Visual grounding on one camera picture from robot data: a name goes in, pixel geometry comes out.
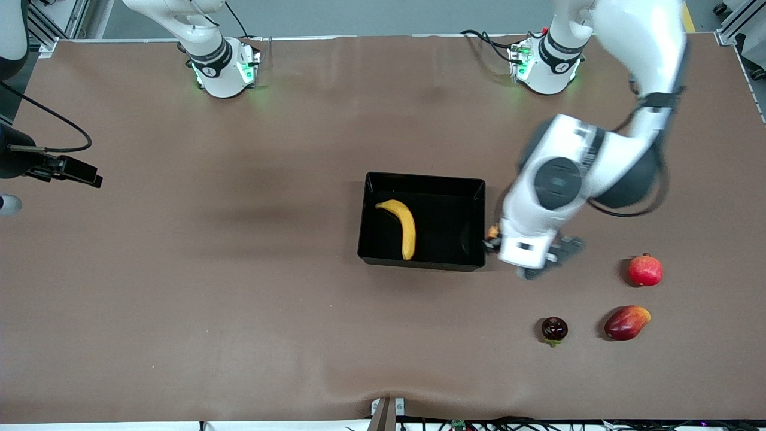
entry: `metal frame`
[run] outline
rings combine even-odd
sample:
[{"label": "metal frame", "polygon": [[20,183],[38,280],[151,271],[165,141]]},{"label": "metal frame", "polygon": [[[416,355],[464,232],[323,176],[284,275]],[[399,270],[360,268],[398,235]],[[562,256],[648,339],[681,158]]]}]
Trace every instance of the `metal frame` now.
[{"label": "metal frame", "polygon": [[71,0],[74,1],[74,9],[67,20],[65,28],[57,25],[45,14],[45,6],[38,6],[34,2],[29,4],[27,14],[29,33],[35,39],[40,41],[40,52],[51,53],[56,46],[58,39],[74,39],[77,33],[83,27],[83,19],[90,0]]},{"label": "metal frame", "polygon": [[719,45],[729,46],[736,44],[737,42],[734,40],[734,37],[759,12],[766,15],[766,0],[746,0],[742,2],[721,23],[721,28],[715,30],[715,39]]}]

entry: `yellow banana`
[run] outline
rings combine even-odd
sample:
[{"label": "yellow banana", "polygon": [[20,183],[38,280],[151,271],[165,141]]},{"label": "yellow banana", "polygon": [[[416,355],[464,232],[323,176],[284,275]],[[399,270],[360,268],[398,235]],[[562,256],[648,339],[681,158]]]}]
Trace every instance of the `yellow banana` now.
[{"label": "yellow banana", "polygon": [[375,204],[375,208],[385,209],[401,223],[401,257],[405,261],[412,259],[415,254],[415,220],[407,206],[396,199]]}]

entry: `black plastic bin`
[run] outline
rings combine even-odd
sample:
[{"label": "black plastic bin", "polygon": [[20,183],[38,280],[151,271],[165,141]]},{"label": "black plastic bin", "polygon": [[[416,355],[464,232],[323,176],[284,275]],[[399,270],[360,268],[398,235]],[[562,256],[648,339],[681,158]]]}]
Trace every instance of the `black plastic bin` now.
[{"label": "black plastic bin", "polygon": [[[412,212],[415,254],[401,257],[401,224],[375,204],[396,199]],[[473,271],[484,266],[482,179],[370,172],[357,254],[371,265]]]}]

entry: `brown table surface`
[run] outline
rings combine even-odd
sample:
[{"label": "brown table surface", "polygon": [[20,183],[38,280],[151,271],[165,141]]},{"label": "brown table surface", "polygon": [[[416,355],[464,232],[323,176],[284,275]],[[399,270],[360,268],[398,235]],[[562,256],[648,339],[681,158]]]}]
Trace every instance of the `brown table surface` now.
[{"label": "brown table surface", "polygon": [[[603,127],[633,106],[597,41],[562,94],[509,82],[476,39],[276,41],[260,86],[216,100],[175,44],[62,42],[28,94],[93,135],[102,189],[2,182],[2,421],[351,419],[384,395],[413,416],[762,418],[766,133],[731,48],[692,35],[654,214],[584,209],[587,249],[534,282],[356,256],[368,171],[484,178],[487,221],[532,129]],[[38,145],[75,146],[22,104]],[[666,277],[630,288],[620,260]],[[606,341],[604,317],[652,321]],[[551,349],[535,328],[563,317]]]}]

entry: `black cable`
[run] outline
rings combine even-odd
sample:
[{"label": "black cable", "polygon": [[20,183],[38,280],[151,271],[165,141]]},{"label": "black cable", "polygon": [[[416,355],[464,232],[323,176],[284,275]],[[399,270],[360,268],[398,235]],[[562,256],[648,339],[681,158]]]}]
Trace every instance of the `black cable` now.
[{"label": "black cable", "polygon": [[502,52],[500,52],[500,50],[497,49],[497,48],[508,49],[508,48],[510,48],[511,45],[510,44],[501,44],[499,42],[493,41],[492,38],[490,38],[489,35],[486,33],[486,31],[483,31],[482,33],[479,33],[476,30],[463,30],[460,33],[462,35],[476,35],[476,36],[478,36],[479,39],[481,39],[482,41],[485,41],[486,43],[489,44],[489,46],[492,47],[492,49],[495,51],[495,54],[500,56],[500,58],[502,58],[503,60],[508,61],[509,63],[513,63],[513,64],[521,64],[522,63],[520,60],[513,60],[511,58],[508,58]]},{"label": "black cable", "polygon": [[93,140],[90,138],[90,135],[85,130],[83,130],[82,127],[76,125],[75,123],[70,121],[68,118],[66,118],[63,115],[59,114],[58,112],[52,110],[51,108],[46,107],[43,104],[38,103],[37,101],[35,101],[31,97],[27,97],[24,94],[19,93],[18,91],[14,90],[10,86],[8,86],[5,82],[0,82],[0,86],[2,86],[4,89],[10,91],[11,93],[15,94],[16,96],[19,96],[20,98],[26,100],[27,102],[35,105],[36,107],[44,110],[45,112],[49,113],[50,115],[58,118],[59,120],[64,121],[66,124],[69,124],[76,131],[80,132],[85,137],[85,140],[86,140],[86,143],[83,146],[76,146],[74,148],[48,148],[48,147],[44,147],[42,149],[43,152],[45,152],[45,153],[76,153],[78,151],[87,150],[88,148],[90,148],[93,145]]},{"label": "black cable", "polygon": [[231,8],[231,6],[229,5],[229,2],[224,2],[224,4],[226,5],[226,9],[228,9],[229,12],[231,12],[231,16],[233,16],[234,19],[237,20],[237,24],[240,25],[240,28],[242,29],[242,37],[243,38],[252,38],[253,36],[249,35],[247,33],[247,30],[244,29],[244,25],[242,25],[242,21],[240,21],[240,19],[237,16],[237,14],[234,13],[234,9]]},{"label": "black cable", "polygon": [[638,423],[632,423],[625,420],[614,420],[612,421],[612,425],[618,425],[620,428],[616,428],[615,431],[676,431],[678,428],[682,426],[693,426],[695,422],[705,422],[708,424],[717,423],[719,426],[722,426],[729,431],[734,431],[730,425],[727,423],[723,423],[720,421],[715,420],[705,420],[705,421],[698,421],[698,420],[687,420],[683,421],[681,423],[678,423],[677,425],[664,425],[663,423],[655,423],[652,421],[648,422],[648,425],[638,424]]},{"label": "black cable", "polygon": [[630,114],[628,114],[628,115],[627,115],[627,117],[625,117],[625,120],[622,120],[622,123],[619,123],[618,125],[616,125],[616,127],[615,127],[614,129],[612,129],[612,132],[614,132],[614,133],[619,133],[619,132],[621,132],[621,131],[622,131],[622,129],[624,129],[624,128],[625,128],[625,126],[627,126],[628,124],[630,124],[630,122],[631,122],[631,121],[633,121],[633,116],[634,116],[634,115],[636,115],[636,112],[637,112],[637,111],[638,111],[640,108],[641,108],[641,106],[640,106],[640,105],[636,106],[636,107],[635,107],[635,108],[634,108],[634,109],[633,109],[633,110],[630,112]]},{"label": "black cable", "polygon": [[561,431],[559,428],[557,428],[557,427],[555,427],[555,426],[553,426],[551,424],[541,422],[541,421],[539,421],[537,419],[533,419],[531,417],[507,416],[507,417],[501,418],[500,420],[504,421],[504,422],[506,422],[508,424],[512,423],[512,424],[520,425],[516,429],[531,428],[531,429],[534,429],[535,431],[538,431],[536,428],[532,427],[531,425],[540,425],[543,428],[545,428],[546,431],[550,431],[551,429],[553,429],[554,431]]},{"label": "black cable", "polygon": [[630,92],[638,96],[638,87],[636,87],[636,80],[631,78],[628,81],[628,86],[630,87]]},{"label": "black cable", "polygon": [[505,423],[500,423],[496,420],[488,422],[487,425],[494,426],[495,431],[511,431]]},{"label": "black cable", "polygon": [[204,13],[204,12],[202,11],[202,9],[201,9],[201,8],[199,7],[199,5],[197,4],[196,0],[189,0],[189,3],[191,3],[191,5],[193,5],[193,6],[194,6],[194,8],[195,8],[195,9],[197,9],[197,12],[199,12],[199,13],[202,15],[202,17],[203,17],[204,19],[208,20],[208,22],[209,22],[209,23],[213,24],[213,25],[214,25],[214,26],[216,26],[216,27],[221,27],[221,25],[220,25],[220,24],[218,24],[217,22],[215,22],[215,21],[213,21],[212,19],[210,19],[210,17],[208,16],[208,14],[206,14],[206,13]]},{"label": "black cable", "polygon": [[657,188],[657,194],[654,196],[654,200],[652,203],[649,204],[645,209],[642,209],[640,211],[636,212],[615,212],[610,211],[609,209],[604,208],[603,206],[599,206],[596,201],[593,198],[588,199],[588,205],[591,206],[591,208],[596,209],[598,212],[602,212],[606,214],[607,216],[613,216],[613,217],[621,217],[623,219],[631,218],[631,217],[639,217],[639,216],[645,216],[646,214],[649,214],[650,212],[654,212],[656,209],[658,209],[663,202],[665,202],[665,198],[668,195],[668,189],[670,188],[670,180],[668,175],[667,166],[665,165],[665,160],[662,154],[662,150],[657,145],[653,145],[651,147],[652,150],[657,154],[658,167],[660,170],[660,184]]}]

